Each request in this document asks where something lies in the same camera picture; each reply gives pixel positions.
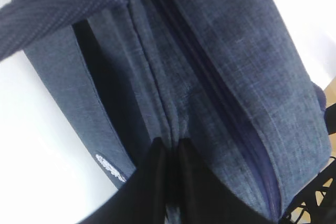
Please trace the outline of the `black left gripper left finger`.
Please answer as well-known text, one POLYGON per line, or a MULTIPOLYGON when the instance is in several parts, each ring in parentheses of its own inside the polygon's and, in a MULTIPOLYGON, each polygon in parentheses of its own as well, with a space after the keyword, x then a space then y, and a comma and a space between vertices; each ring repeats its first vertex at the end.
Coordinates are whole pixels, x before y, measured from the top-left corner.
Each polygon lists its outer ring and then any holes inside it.
POLYGON ((165 223, 166 161, 166 148, 155 138, 121 189, 81 223, 165 223))

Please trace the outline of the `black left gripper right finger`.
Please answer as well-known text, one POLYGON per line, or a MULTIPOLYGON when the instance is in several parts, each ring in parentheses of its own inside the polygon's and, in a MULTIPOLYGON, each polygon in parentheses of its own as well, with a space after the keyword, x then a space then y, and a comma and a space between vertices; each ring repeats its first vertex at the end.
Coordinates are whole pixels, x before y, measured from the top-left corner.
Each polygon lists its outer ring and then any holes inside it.
POLYGON ((177 154, 182 223, 272 223, 221 183, 190 139, 179 141, 177 154))

